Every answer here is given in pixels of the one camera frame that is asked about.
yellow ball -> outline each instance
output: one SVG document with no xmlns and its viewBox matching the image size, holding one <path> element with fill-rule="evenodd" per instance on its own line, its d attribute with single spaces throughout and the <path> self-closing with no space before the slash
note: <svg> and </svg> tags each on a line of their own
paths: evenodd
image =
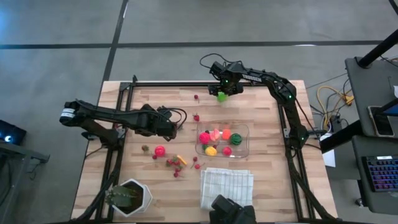
<svg viewBox="0 0 398 224">
<path fill-rule="evenodd" d="M 213 146 L 209 146 L 206 148 L 205 153 L 207 156 L 215 156 L 217 155 L 217 149 L 215 149 Z"/>
</svg>

clear plastic container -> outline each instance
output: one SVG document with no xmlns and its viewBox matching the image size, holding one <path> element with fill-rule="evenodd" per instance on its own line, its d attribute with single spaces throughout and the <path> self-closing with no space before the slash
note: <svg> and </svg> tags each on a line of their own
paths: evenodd
<svg viewBox="0 0 398 224">
<path fill-rule="evenodd" d="M 203 144 L 199 140 L 199 135 L 205 131 L 212 132 L 214 129 L 220 131 L 220 138 L 216 141 L 210 140 L 207 146 L 216 146 L 218 157 L 244 158 L 249 155 L 249 127 L 245 124 L 234 124 L 229 122 L 199 122 L 197 126 L 197 141 L 195 150 L 200 155 L 206 155 Z M 237 133 L 241 135 L 242 142 L 239 145 L 230 144 L 229 140 L 224 140 L 221 136 L 224 129 L 231 130 L 231 134 Z M 232 154 L 226 156 L 223 149 L 228 146 L 232 149 Z"/>
</svg>

gray concrete floor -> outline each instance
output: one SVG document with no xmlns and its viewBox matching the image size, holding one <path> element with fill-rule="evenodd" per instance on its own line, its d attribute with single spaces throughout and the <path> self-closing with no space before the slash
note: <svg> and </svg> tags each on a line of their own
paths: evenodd
<svg viewBox="0 0 398 224">
<path fill-rule="evenodd" d="M 121 3 L 3 0 L 0 44 L 111 43 Z M 135 0 L 129 2 L 119 42 L 382 40 L 397 28 L 397 20 L 388 1 L 382 0 Z M 373 47 L 118 49 L 110 80 L 130 80 L 134 74 L 140 80 L 209 80 L 198 60 L 218 52 L 310 86 L 345 73 L 345 58 L 362 56 Z M 58 119 L 65 101 L 96 103 L 108 54 L 109 49 L 0 50 L 0 119 L 28 131 L 27 147 L 51 154 L 35 180 L 23 186 L 15 223 L 69 219 L 87 142 L 80 129 L 66 128 Z M 393 55 L 398 48 L 385 54 Z M 325 85 L 339 90 L 346 79 Z M 316 90 L 309 89 L 308 96 L 319 107 Z M 323 91 L 321 99 L 329 94 Z M 355 105 L 340 113 L 349 122 L 358 118 Z M 320 118 L 315 116 L 315 121 L 318 126 Z M 396 222 L 397 217 L 353 203 L 359 196 L 355 180 L 331 178 L 331 188 L 340 218 Z"/>
</svg>

red ball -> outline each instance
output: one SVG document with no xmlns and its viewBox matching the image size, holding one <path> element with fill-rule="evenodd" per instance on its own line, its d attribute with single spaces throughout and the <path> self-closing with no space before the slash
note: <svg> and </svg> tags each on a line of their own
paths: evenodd
<svg viewBox="0 0 398 224">
<path fill-rule="evenodd" d="M 223 154 L 224 154 L 224 156 L 230 156 L 232 154 L 232 149 L 230 147 L 226 146 L 223 149 Z"/>
<path fill-rule="evenodd" d="M 210 141 L 210 135 L 208 133 L 199 134 L 199 140 L 202 144 L 208 144 Z"/>
<path fill-rule="evenodd" d="M 163 146 L 157 146 L 155 148 L 155 155 L 163 157 L 166 154 L 166 149 Z"/>
</svg>

plant pot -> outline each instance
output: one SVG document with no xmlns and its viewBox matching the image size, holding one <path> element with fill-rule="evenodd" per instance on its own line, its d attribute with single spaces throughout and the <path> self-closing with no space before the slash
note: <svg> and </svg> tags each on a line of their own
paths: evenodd
<svg viewBox="0 0 398 224">
<path fill-rule="evenodd" d="M 115 205 L 112 205 L 112 207 L 116 211 L 118 211 L 122 215 L 124 215 L 125 217 L 129 217 L 135 213 L 145 212 L 147 210 L 150 202 L 152 201 L 152 194 L 150 193 L 148 186 L 140 184 L 138 181 L 136 181 L 134 179 L 129 179 L 129 180 L 125 181 L 124 183 L 121 184 L 121 186 L 130 188 L 130 189 L 137 189 L 137 187 L 140 187 L 142 189 L 141 206 L 136 209 L 126 208 L 126 207 L 117 207 Z"/>
</svg>

